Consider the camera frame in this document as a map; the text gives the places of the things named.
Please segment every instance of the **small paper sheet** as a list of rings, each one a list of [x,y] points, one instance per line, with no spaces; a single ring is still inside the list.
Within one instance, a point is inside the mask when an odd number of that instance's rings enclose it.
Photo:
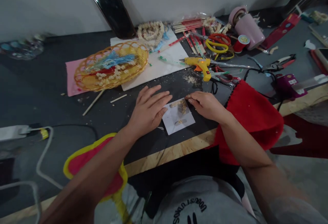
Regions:
[[[195,123],[195,119],[184,98],[169,103],[164,107],[168,109],[163,116],[163,122],[168,135]]]

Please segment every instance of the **yellow glue gun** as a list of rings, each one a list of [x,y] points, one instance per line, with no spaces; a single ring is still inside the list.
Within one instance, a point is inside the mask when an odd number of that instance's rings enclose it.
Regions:
[[[180,61],[183,61],[187,65],[195,65],[196,69],[195,71],[202,71],[204,78],[204,81],[209,81],[212,76],[208,70],[208,66],[211,63],[211,60],[209,58],[203,59],[199,57],[187,57],[185,59],[180,59]]]

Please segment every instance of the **woven basket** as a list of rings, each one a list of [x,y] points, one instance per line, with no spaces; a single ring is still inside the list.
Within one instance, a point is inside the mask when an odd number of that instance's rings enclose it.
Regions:
[[[120,71],[120,79],[113,78],[111,76],[114,73],[107,74],[106,77],[103,77],[101,80],[96,76],[96,71],[88,70],[91,66],[97,63],[102,58],[106,57],[112,51],[115,51],[120,57],[126,56],[128,54],[135,55],[135,65],[129,63],[121,64],[123,69]],[[83,60],[79,67],[75,70],[74,79],[76,85],[84,90],[89,91],[100,91],[103,89],[111,89],[117,87],[137,75],[141,74],[148,63],[148,50],[144,45],[139,45],[135,41],[127,41],[114,46],[107,47],[106,49],[99,51],[91,56],[88,56]]]

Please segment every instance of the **white cable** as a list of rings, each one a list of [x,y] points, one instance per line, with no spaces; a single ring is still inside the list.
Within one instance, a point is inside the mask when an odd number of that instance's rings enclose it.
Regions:
[[[59,189],[63,189],[63,186],[61,186],[59,183],[57,183],[54,179],[52,179],[52,178],[50,178],[49,176],[47,176],[46,174],[44,174],[44,173],[42,173],[41,172],[41,163],[42,163],[42,161],[43,161],[43,158],[44,158],[44,156],[45,156],[45,154],[47,153],[47,151],[48,151],[48,149],[49,149],[49,147],[50,147],[50,144],[51,144],[51,141],[52,141],[52,138],[53,138],[53,136],[54,136],[54,129],[52,128],[52,127],[50,127],[50,126],[48,126],[48,127],[42,127],[42,128],[47,128],[47,129],[49,129],[50,130],[50,134],[49,134],[49,139],[48,139],[48,142],[47,142],[47,144],[46,144],[46,146],[45,146],[45,148],[44,148],[44,150],[43,150],[43,152],[42,152],[42,154],[41,154],[41,156],[40,156],[40,158],[39,158],[39,161],[38,161],[38,163],[37,163],[37,167],[36,167],[36,172],[37,172],[37,174],[40,176],[40,177],[42,177],[43,179],[45,179],[45,180],[47,180],[48,182],[50,182],[51,184],[53,184],[54,186],[56,186],[56,187],[58,187]],[[33,129],[30,129],[30,131],[36,131],[36,130],[40,130],[40,129],[42,129],[42,128],[33,128]]]
[[[29,186],[32,187],[34,201],[35,201],[35,204],[37,206],[37,219],[36,219],[35,223],[39,224],[42,209],[41,209],[41,204],[40,204],[40,201],[39,201],[38,185],[34,181],[19,181],[19,182],[3,185],[3,186],[0,186],[0,190],[4,190],[4,189],[7,189],[7,188],[12,188],[12,187],[19,186],[19,185],[29,185]]]

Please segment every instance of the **pliers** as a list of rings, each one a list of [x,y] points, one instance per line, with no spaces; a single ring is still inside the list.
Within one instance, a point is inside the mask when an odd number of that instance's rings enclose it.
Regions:
[[[272,64],[266,65],[262,68],[262,70],[269,71],[269,72],[277,72],[284,68],[286,68],[288,65],[292,64],[296,61],[296,54],[290,54],[288,57],[283,57]]]

